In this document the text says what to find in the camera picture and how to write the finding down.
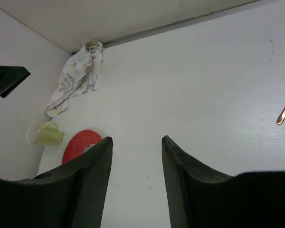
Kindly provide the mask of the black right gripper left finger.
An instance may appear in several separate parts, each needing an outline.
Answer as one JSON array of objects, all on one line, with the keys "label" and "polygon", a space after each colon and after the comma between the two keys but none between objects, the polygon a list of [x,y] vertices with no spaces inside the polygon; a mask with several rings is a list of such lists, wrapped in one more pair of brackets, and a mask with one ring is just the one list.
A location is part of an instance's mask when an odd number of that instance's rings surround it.
[{"label": "black right gripper left finger", "polygon": [[112,166],[113,140],[32,179],[0,179],[0,228],[98,228]]}]

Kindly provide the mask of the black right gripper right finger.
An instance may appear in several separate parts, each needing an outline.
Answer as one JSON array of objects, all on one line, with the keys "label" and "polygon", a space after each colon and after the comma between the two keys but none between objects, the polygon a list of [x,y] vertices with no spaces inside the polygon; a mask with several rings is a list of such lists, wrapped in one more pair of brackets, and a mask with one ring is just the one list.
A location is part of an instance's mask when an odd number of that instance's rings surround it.
[{"label": "black right gripper right finger", "polygon": [[285,228],[285,171],[230,176],[195,159],[168,136],[161,145],[173,228]]}]

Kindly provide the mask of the red and teal plate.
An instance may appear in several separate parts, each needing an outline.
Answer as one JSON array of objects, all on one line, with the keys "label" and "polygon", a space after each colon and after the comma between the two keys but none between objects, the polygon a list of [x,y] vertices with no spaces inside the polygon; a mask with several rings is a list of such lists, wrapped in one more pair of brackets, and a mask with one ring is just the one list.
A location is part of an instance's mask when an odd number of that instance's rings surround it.
[{"label": "red and teal plate", "polygon": [[91,147],[99,143],[103,137],[90,129],[82,130],[76,133],[67,144],[61,164],[65,164],[70,160],[88,151]]}]

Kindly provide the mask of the pale green mug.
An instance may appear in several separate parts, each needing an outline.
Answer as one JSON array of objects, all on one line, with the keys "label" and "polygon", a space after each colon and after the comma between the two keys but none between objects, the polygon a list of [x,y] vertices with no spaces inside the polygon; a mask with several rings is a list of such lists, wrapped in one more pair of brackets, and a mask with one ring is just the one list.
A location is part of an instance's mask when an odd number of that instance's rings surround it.
[{"label": "pale green mug", "polygon": [[64,134],[59,130],[58,124],[49,121],[46,123],[32,123],[26,133],[28,144],[43,146],[59,146]]}]

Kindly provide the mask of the floral patterned cloth placemat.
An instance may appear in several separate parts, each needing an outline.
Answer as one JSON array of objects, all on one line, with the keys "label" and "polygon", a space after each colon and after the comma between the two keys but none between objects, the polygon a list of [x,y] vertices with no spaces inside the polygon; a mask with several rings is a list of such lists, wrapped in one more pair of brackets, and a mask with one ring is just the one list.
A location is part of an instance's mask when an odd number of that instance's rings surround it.
[{"label": "floral patterned cloth placemat", "polygon": [[67,110],[70,98],[99,90],[103,49],[101,42],[92,40],[67,60],[45,110],[50,118]]}]

